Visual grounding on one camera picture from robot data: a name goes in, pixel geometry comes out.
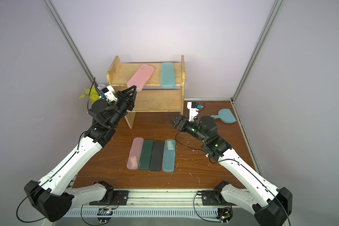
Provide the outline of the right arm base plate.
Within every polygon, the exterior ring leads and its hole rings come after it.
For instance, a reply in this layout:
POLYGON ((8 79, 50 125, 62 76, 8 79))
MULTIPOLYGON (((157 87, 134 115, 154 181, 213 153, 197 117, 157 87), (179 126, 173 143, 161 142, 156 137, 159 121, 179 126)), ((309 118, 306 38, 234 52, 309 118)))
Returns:
POLYGON ((219 192, 214 190, 202 190, 198 194, 201 197, 204 206, 230 206, 231 203, 226 202, 219 192))

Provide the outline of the teal pencil case shelf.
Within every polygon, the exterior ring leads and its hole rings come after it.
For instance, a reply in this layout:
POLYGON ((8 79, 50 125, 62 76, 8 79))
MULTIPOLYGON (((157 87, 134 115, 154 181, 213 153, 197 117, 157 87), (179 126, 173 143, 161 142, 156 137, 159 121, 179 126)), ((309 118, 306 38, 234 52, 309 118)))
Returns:
POLYGON ((176 141, 168 139, 164 143, 162 170, 172 173, 175 168, 176 141))
POLYGON ((175 87, 175 70, 174 64, 165 62, 161 64, 160 83, 163 89, 173 89, 175 87))

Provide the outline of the dark green pencil case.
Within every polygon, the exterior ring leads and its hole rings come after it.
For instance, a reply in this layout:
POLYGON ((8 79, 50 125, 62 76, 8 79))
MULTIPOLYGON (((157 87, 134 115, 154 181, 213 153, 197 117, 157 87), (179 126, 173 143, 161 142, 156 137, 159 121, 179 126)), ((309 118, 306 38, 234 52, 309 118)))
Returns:
POLYGON ((139 159, 139 170, 149 170, 153 150, 153 140, 144 140, 139 159))

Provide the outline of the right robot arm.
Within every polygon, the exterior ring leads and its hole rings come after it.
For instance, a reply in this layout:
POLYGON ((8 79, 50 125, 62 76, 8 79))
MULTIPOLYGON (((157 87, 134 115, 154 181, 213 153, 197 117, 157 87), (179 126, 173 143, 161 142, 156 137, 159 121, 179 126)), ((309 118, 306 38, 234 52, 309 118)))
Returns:
POLYGON ((210 116, 191 121, 183 115, 168 115, 170 125, 202 142, 201 149, 213 164, 220 164, 247 189, 238 189, 222 182, 220 197, 227 203, 253 214, 261 226, 289 226, 292 213, 292 193, 278 188, 250 167, 235 149, 218 134, 218 126, 210 116))

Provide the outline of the light pink pencil case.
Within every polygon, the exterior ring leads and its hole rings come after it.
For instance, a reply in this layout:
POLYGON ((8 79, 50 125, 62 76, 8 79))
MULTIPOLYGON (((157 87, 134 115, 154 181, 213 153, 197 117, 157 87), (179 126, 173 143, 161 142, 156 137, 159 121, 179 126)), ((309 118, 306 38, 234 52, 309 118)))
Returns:
POLYGON ((136 137, 133 139, 130 153, 129 153, 129 158, 127 161, 127 169, 129 170, 138 169, 143 143, 144 143, 144 139, 142 137, 136 137))

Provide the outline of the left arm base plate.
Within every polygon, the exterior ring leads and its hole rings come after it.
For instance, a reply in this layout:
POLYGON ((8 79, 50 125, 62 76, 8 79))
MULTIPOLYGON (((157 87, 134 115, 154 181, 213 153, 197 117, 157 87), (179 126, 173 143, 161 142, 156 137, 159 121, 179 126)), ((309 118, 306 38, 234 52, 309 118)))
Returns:
POLYGON ((89 205, 114 205, 114 206, 125 206, 129 197, 128 190, 114 190, 113 195, 108 200, 102 199, 100 201, 90 202, 89 205))

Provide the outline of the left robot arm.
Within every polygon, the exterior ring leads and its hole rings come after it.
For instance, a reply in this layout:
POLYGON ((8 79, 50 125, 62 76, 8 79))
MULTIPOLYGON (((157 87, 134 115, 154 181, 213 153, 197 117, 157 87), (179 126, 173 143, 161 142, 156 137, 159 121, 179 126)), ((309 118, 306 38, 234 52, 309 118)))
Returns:
POLYGON ((93 118, 92 125, 80 136, 76 147, 46 176, 39 181, 31 180, 24 187, 30 204, 51 222, 78 206, 97 201, 110 204, 115 199, 114 188, 104 181, 69 188, 74 176, 109 143, 119 121, 135 106, 135 85, 118 92, 108 86, 102 92, 88 110, 93 118))

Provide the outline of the black pencil case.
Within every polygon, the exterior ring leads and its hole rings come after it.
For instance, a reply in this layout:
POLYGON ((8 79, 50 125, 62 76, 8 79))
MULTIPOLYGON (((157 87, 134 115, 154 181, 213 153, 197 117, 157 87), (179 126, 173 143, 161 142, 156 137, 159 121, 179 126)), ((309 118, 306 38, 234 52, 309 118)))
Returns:
POLYGON ((150 171, 160 171, 163 159, 164 141, 154 141, 151 162, 149 166, 150 171))

